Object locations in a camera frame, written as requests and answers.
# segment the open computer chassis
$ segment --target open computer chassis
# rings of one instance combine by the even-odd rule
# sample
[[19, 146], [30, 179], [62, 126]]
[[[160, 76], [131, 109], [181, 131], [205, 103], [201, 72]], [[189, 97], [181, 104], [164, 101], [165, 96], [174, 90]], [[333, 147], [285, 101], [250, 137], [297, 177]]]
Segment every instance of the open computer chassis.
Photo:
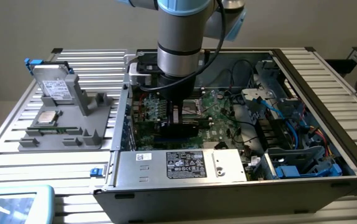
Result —
[[[202, 60], [208, 60], [213, 51], [204, 52]], [[133, 58], [146, 55], [156, 58], [156, 50], [129, 52], [127, 67]], [[233, 63], [241, 59], [252, 67], [244, 63], [236, 68]], [[228, 74], [222, 74], [225, 68], [230, 68]], [[200, 131], [198, 138], [176, 145], [161, 140], [161, 133], [153, 133], [157, 132], [153, 127], [164, 121], [164, 99], [156, 93], [142, 92], [129, 73], [119, 99], [106, 185], [94, 190], [114, 223], [313, 213], [337, 198], [357, 195], [357, 145], [280, 49], [221, 51], [197, 78], [194, 99], [198, 101], [185, 107], [188, 116], [212, 113], [202, 117], [208, 119], [202, 121], [204, 126], [209, 127]], [[256, 77], [252, 86], [246, 74]], [[233, 95], [238, 95], [237, 104], [226, 106], [226, 102], [234, 101]], [[204, 109], [197, 106], [201, 98]], [[272, 108], [262, 105], [262, 100]], [[301, 126], [297, 151], [294, 135], [292, 138], [290, 130], [282, 129], [293, 121], [281, 118], [274, 108], [286, 118], [290, 114], [300, 114], [300, 120], [307, 117], [308, 124], [300, 120], [299, 124], [293, 123]], [[222, 124], [218, 119], [226, 118], [230, 119]], [[253, 123], [256, 128], [234, 122], [238, 120]], [[281, 122], [281, 130], [272, 128], [277, 135], [272, 139], [262, 123], [276, 126], [276, 121]], [[329, 150], [316, 131], [325, 136]], [[201, 158], [198, 167], [205, 172], [174, 173], [194, 158]], [[315, 165], [328, 163], [329, 169], [335, 163], [340, 171], [331, 169], [329, 174], [317, 175], [317, 169], [308, 170], [309, 163], [309, 168], [305, 167], [307, 160], [316, 162]], [[297, 167], [299, 172], [286, 170], [288, 166]]]

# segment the blue connector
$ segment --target blue connector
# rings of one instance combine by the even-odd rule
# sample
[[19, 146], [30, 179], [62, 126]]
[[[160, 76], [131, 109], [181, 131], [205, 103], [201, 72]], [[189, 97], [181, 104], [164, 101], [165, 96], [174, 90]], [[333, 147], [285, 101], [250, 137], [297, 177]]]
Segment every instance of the blue connector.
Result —
[[26, 58], [26, 59], [25, 59], [25, 66], [27, 67], [29, 72], [30, 72], [31, 75], [34, 75], [34, 72], [33, 72], [33, 70], [31, 70], [31, 66], [34, 66], [34, 65], [39, 65], [39, 64], [42, 64], [43, 62], [45, 62], [45, 61], [41, 60], [41, 59], [34, 59], [33, 61], [30, 61], [30, 58]]
[[319, 173], [300, 174], [296, 166], [280, 166], [276, 168], [277, 176], [280, 179], [285, 178], [311, 178], [324, 176], [341, 176], [343, 171], [339, 164], [333, 164], [331, 168], [320, 170]]
[[103, 169], [102, 168], [94, 168], [90, 171], [90, 177], [101, 177], [103, 176]]

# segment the warning symbols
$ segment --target warning symbols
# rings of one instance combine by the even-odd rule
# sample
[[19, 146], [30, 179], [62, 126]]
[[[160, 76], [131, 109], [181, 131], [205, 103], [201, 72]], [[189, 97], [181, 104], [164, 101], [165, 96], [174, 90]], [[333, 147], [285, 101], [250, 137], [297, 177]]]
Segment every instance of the warning symbols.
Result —
[[174, 160], [168, 160], [168, 166], [174, 167]]
[[166, 164], [169, 179], [208, 177], [202, 151], [168, 152]]

